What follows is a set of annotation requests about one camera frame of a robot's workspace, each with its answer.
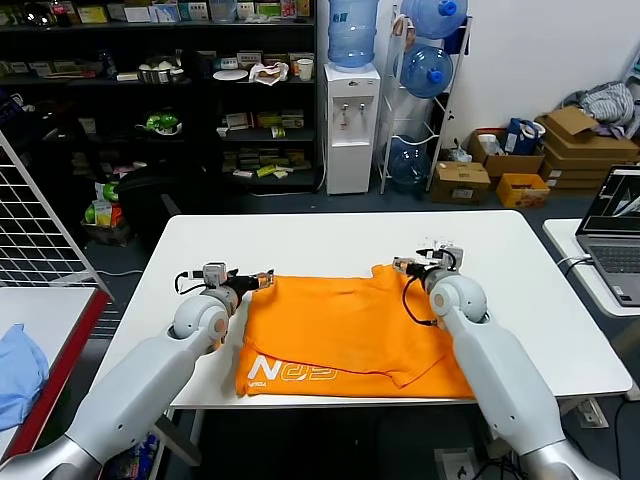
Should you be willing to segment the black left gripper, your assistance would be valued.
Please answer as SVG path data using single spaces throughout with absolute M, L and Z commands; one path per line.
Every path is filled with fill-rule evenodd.
M 260 272 L 253 276 L 236 275 L 227 279 L 227 286 L 231 288 L 237 296 L 244 296 L 247 292 L 263 290 L 274 285 L 274 270 Z

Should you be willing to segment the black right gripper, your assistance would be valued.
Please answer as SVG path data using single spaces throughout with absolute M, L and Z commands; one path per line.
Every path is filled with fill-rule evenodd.
M 408 274 L 411 278 L 425 280 L 428 274 L 435 269 L 434 265 L 413 262 L 412 258 L 395 257 L 393 259 L 394 270 L 402 274 Z

